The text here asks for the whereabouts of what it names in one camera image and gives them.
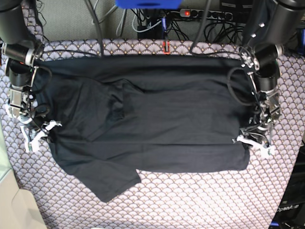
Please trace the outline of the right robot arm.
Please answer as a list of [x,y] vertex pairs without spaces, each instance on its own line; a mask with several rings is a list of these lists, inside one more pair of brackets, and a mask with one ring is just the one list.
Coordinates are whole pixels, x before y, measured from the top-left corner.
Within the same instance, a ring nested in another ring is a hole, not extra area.
[[0,38],[3,42],[1,53],[8,57],[5,74],[10,80],[6,112],[20,121],[26,145],[34,147],[40,139],[48,137],[57,122],[46,121],[51,109],[48,104],[34,105],[36,96],[46,88],[44,85],[34,89],[37,72],[44,70],[49,77],[52,72],[38,64],[43,44],[25,25],[20,0],[0,2]]

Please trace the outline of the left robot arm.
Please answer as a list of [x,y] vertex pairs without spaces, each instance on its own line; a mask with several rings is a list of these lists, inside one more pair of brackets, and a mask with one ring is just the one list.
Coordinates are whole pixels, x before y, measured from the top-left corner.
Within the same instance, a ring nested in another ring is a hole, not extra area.
[[[236,141],[255,147],[271,147],[273,125],[280,116],[277,81],[280,69],[277,59],[292,37],[305,13],[303,0],[255,0],[243,30],[239,49],[241,66],[227,75],[227,88],[241,105],[252,109],[249,123],[241,127]],[[250,83],[252,100],[243,99],[233,89],[231,77],[243,70]]]

